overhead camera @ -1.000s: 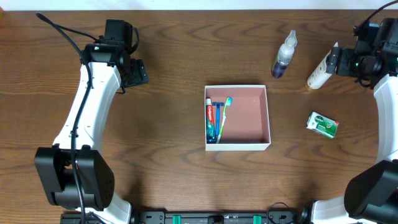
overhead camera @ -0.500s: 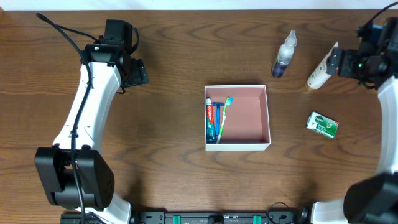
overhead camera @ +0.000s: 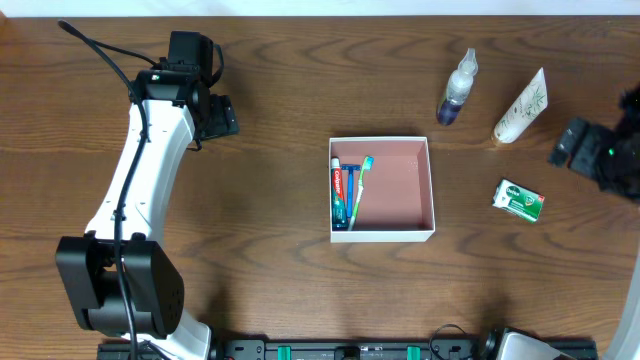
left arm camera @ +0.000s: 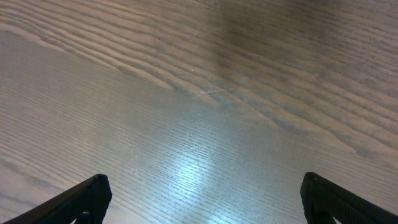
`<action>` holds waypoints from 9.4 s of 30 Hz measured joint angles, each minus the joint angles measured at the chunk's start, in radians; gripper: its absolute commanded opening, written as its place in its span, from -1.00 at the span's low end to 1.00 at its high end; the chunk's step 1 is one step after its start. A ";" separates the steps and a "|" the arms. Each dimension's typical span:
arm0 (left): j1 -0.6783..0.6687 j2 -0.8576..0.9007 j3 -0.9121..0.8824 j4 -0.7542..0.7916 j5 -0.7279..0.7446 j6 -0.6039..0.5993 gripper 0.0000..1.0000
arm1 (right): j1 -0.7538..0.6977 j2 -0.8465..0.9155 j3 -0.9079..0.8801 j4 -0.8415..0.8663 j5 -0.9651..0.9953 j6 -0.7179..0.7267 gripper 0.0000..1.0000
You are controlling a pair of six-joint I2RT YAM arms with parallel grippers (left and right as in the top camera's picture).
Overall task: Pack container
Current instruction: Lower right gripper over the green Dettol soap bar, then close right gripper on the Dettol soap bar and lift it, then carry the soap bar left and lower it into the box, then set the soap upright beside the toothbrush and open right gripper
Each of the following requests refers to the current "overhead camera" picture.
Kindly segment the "white bamboo print lotion tube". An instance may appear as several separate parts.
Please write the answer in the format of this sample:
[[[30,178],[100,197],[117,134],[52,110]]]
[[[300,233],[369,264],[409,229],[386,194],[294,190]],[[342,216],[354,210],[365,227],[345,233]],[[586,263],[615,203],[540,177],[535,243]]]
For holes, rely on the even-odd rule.
[[[515,142],[547,108],[548,103],[544,69],[540,68],[494,127],[492,141],[497,146]]]

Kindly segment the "green white Dettol soap pack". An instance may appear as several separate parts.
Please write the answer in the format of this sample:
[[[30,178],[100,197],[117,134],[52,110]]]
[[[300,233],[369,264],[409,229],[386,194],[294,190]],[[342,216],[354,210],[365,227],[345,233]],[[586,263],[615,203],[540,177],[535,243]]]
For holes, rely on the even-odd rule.
[[[502,179],[496,188],[492,206],[530,223],[538,221],[545,197],[507,179]]]

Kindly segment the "blue disposable razor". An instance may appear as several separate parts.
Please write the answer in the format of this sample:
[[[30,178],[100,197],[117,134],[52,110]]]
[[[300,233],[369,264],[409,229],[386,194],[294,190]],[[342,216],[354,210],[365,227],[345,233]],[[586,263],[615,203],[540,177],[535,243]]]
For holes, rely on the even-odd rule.
[[[345,164],[342,165],[342,169],[348,172],[347,176],[347,204],[351,205],[353,202],[354,191],[354,173],[361,170],[360,165]]]

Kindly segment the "clear pump bottle blue liquid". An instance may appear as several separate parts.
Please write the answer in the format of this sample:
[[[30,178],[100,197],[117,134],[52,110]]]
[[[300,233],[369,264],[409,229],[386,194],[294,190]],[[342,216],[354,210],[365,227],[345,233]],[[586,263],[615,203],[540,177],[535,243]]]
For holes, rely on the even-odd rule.
[[[451,125],[458,117],[471,92],[478,68],[476,50],[469,48],[457,69],[450,75],[443,97],[438,104],[436,118],[441,125]]]

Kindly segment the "green white toothpaste tube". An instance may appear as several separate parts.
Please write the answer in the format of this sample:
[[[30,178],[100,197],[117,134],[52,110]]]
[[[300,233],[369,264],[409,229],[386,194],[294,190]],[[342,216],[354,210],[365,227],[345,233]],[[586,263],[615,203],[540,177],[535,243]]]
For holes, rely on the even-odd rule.
[[[333,157],[330,162],[331,170],[331,205],[332,205],[332,227],[334,230],[344,229],[348,226],[346,205],[344,200],[342,185],[342,168],[337,157]]]

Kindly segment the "green white toothbrush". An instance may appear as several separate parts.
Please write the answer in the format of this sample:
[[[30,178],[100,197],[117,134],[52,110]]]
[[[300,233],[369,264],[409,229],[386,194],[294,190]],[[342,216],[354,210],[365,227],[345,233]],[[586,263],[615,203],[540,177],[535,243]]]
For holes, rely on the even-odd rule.
[[[359,205],[364,193],[364,173],[371,170],[373,163],[374,163],[374,158],[372,156],[367,155],[364,157],[364,160],[360,169],[359,178],[358,178],[357,195],[355,198],[355,202],[352,209],[352,215],[349,222],[349,227],[348,227],[349,231],[353,231],[356,224],[356,219],[359,212]]]

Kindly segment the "pink cardboard box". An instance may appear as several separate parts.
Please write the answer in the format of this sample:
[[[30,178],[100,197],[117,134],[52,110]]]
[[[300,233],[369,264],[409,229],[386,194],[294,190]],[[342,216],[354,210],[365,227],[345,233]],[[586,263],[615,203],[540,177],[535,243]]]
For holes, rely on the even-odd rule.
[[[360,171],[354,173],[353,202],[347,204],[347,176],[342,185],[348,226],[332,227],[330,162],[362,165],[370,155],[374,163],[364,173],[364,193],[353,231],[349,222],[357,195]],[[333,243],[424,242],[436,229],[428,140],[420,136],[335,137],[329,140],[330,241]]]

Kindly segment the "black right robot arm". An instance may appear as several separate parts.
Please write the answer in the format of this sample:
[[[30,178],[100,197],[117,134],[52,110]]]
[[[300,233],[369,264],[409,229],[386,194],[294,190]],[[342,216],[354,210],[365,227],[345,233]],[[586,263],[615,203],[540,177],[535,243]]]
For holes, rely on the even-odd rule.
[[[623,117],[609,129],[582,118],[570,120],[554,145],[548,162],[597,183],[606,193],[639,202],[639,90],[626,92],[619,103]],[[524,332],[504,328],[491,331],[472,355],[474,359],[508,360],[596,359],[592,341],[543,341]],[[634,269],[622,318],[606,359],[639,357],[639,269]]]

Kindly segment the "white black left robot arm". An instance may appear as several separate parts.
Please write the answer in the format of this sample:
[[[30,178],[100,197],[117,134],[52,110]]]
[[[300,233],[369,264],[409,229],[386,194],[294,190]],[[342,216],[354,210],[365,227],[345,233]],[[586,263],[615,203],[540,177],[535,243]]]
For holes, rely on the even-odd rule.
[[[209,326],[184,308],[184,282],[163,251],[164,221],[191,142],[237,131],[218,80],[196,68],[142,70],[129,130],[108,192],[80,237],[65,236],[55,262],[79,326],[148,345],[169,359],[212,359]]]

